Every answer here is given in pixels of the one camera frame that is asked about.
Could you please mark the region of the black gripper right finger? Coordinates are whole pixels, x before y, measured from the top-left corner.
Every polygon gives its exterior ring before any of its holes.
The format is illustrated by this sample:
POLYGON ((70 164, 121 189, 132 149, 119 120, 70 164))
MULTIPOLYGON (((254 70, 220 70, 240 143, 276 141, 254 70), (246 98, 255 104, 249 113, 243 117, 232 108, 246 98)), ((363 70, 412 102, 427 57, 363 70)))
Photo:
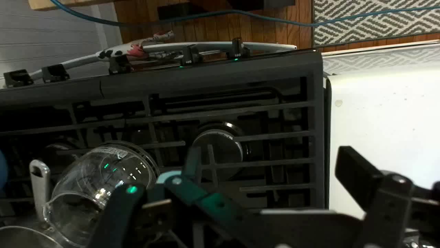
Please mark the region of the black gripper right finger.
POLYGON ((430 188, 381 171, 352 146, 339 146, 335 178, 364 211, 354 248, 403 248, 407 234, 440 245, 440 182, 430 188))

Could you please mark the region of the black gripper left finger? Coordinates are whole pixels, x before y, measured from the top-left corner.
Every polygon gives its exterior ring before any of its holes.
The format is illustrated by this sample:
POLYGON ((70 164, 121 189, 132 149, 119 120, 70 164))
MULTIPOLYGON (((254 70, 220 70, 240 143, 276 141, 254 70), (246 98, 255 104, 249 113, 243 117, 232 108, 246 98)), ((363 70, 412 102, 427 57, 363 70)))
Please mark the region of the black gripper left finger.
POLYGON ((342 214, 255 214, 177 175, 115 188, 88 248, 354 248, 360 229, 342 214))

